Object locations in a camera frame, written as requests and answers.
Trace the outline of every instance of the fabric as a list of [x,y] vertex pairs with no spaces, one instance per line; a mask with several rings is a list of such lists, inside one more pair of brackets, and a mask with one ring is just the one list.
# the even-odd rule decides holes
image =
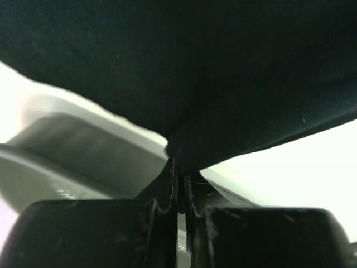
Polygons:
[[165,136],[180,171],[357,117],[357,1],[0,0],[0,60]]

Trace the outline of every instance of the white surface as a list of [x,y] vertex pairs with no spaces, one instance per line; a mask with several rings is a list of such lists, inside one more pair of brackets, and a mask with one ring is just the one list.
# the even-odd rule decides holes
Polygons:
[[[100,127],[115,122],[134,143],[165,157],[166,140],[113,116],[76,94],[32,82],[0,63],[0,142],[34,120],[65,112]],[[260,205],[331,210],[357,241],[357,121],[262,152],[235,157],[203,171],[210,180]],[[16,215],[0,200],[0,248]]]

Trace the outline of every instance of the black plastic part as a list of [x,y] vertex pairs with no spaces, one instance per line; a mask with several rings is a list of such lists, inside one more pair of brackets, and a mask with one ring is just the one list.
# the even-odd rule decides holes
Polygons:
[[200,174],[179,178],[175,159],[135,199],[30,206],[0,267],[177,267],[179,196],[192,268],[356,267],[353,247],[331,213],[233,207]]
[[325,210],[211,207],[196,221],[192,267],[354,267],[341,226]]
[[151,191],[149,186],[137,200],[31,205],[12,230],[0,267],[175,267],[175,166],[169,160],[156,179],[165,191]]

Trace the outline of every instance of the scratch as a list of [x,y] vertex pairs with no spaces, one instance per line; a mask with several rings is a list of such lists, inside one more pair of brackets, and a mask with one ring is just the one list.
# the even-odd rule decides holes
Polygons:
[[232,212],[229,212],[228,210],[226,210],[225,208],[217,208],[219,209],[220,211],[222,211],[224,214],[227,214],[233,218],[236,218],[236,219],[241,219],[241,216],[240,215],[237,215],[237,214],[234,214]]
[[191,184],[209,184],[209,183],[192,183],[190,182]]
[[70,209],[70,208],[72,208],[72,207],[75,207],[76,205],[78,205],[78,201],[73,201],[73,202],[71,202],[71,204],[69,204],[68,206],[66,206],[65,209],[66,209],[66,210],[67,210],[67,209]]
[[218,231],[217,231],[216,226],[210,216],[206,217],[206,226],[207,226],[207,231],[208,231],[207,235],[210,238],[210,240],[217,238]]
[[284,214],[284,217],[288,219],[290,222],[295,222],[293,218],[291,218],[289,215]]

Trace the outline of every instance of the dark green fabric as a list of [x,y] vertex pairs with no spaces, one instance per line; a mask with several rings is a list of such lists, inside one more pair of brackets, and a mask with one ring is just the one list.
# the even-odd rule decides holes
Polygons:
[[164,135],[184,173],[357,117],[357,2],[0,0],[0,60]]

